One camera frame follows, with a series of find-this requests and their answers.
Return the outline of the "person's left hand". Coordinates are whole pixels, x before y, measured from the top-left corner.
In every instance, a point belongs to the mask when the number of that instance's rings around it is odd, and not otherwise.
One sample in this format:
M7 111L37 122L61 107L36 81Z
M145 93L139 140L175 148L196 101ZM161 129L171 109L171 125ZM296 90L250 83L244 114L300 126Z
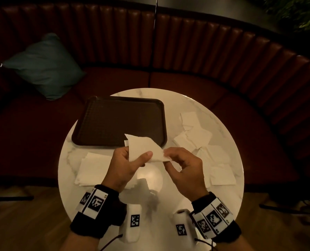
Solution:
M113 156L102 185L117 192L122 192L127 183L139 168L131 168L128 159L129 147L120 147L114 150Z

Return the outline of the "person's right hand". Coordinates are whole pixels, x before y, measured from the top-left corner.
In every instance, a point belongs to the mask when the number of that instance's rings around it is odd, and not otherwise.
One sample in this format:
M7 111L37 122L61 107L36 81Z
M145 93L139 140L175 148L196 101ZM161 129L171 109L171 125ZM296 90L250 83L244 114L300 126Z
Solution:
M164 156L171 158L182 168L182 181L174 182L178 191L191 202L209 194L203 175L202 160L182 147L169 147Z

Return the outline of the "white paper napkin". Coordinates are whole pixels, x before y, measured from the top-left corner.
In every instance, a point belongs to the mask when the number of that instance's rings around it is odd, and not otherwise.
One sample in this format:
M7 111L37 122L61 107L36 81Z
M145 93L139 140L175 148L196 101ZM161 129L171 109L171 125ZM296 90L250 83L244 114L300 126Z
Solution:
M140 137L134 135L125 134L127 138L128 159L130 162L135 161L140 155L151 151L153 153L152 158L148 163L159 163L171 161L171 158L164 156L163 149L149 137Z

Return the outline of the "person's right forearm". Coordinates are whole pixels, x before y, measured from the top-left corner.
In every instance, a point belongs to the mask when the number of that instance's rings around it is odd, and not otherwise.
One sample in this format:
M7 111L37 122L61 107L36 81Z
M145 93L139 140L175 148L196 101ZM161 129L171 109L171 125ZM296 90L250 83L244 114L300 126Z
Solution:
M219 251L255 251L242 235L231 243L221 242L216 243L216 246Z

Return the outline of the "person's left forearm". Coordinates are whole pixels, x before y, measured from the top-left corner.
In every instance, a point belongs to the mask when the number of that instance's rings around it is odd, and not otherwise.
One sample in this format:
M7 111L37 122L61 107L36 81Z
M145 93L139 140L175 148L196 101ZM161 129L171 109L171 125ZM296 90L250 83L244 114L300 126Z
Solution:
M59 251L98 251L100 239L69 232Z

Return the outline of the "scattered pile of loose napkins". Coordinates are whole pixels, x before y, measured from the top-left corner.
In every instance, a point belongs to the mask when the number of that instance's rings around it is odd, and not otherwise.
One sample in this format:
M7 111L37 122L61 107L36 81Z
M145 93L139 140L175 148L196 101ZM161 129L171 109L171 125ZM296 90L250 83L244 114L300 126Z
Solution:
M202 128L196 112L180 114L183 131L174 138L178 147L195 152L202 160L206 188L211 186L236 185L228 153L219 145L210 145L213 134Z

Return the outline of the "dark brown plastic tray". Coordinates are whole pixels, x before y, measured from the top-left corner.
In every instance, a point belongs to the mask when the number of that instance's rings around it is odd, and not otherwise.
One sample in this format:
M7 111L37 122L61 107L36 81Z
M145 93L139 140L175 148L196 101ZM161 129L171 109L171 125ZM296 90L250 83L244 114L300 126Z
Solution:
M125 134L149 137L163 147L167 142L163 102L149 98L92 96L76 123L72 142L78 146L122 147Z

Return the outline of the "stack of white napkins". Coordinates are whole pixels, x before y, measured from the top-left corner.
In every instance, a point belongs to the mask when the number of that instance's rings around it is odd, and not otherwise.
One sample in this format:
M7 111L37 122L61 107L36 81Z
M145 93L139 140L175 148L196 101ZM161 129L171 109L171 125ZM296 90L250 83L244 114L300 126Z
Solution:
M87 153L81 160L74 184L78 186L95 186L101 184L107 174L112 156Z

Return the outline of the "black right wristband with markers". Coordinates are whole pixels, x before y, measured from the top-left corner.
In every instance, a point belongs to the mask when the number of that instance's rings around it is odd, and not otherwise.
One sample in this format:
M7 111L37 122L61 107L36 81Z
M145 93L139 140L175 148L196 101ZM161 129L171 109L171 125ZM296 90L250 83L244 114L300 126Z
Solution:
M233 214L212 192L192 201L192 207L189 216L204 239L229 244L241 236Z

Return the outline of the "black wristband with markers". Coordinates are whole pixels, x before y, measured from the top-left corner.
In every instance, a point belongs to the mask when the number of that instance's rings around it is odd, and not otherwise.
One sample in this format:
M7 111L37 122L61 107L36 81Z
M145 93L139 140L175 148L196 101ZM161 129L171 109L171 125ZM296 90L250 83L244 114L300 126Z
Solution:
M101 239L108 228L121 226L127 215L127 204L119 193L101 184L86 192L79 202L70 230L80 236Z
M192 201L192 207L189 216L204 239L229 244L241 236L233 214L212 192Z

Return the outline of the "black left wristband with markers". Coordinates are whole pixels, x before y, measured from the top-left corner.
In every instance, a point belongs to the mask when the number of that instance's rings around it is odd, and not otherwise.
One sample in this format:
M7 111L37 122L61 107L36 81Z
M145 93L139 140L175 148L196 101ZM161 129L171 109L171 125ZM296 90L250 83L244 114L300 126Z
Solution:
M108 228L121 226L127 215L127 204L119 193L101 184L86 192L79 202L70 230L80 236L101 239Z

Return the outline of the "red leather booth sofa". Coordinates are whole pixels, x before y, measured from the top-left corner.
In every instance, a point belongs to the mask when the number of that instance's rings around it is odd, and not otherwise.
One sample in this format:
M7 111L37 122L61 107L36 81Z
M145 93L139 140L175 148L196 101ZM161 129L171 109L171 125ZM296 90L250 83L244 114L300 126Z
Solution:
M3 61L55 33L86 75L47 100ZM0 185L57 186L91 96L178 92L238 147L245 190L310 181L310 59L265 27L156 0L0 0Z

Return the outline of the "teal cushion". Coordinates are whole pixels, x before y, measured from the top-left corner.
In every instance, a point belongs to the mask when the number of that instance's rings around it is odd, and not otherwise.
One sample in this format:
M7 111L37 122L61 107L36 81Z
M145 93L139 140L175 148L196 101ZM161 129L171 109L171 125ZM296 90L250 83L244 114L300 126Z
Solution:
M47 33L1 66L15 71L48 100L61 98L86 75L55 33Z

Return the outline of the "black ledge behind sofa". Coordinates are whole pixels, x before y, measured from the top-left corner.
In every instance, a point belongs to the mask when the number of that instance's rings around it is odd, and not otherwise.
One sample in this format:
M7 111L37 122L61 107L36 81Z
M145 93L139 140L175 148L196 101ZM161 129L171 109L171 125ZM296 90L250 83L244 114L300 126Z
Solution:
M281 27L274 16L267 14L264 9L251 3L249 0L112 0L126 1L139 4L157 4L158 7L175 9L182 12L195 14L205 14L225 19L231 19L250 25L258 26L262 29L279 33L284 36L293 36L294 40L300 42L305 47L310 47L298 35L290 30Z

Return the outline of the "green plant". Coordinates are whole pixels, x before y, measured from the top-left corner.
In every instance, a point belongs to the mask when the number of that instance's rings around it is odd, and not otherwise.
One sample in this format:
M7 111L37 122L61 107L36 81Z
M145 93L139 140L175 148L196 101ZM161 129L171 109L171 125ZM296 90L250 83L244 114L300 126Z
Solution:
M274 16L277 23L310 41L310 0L249 0Z

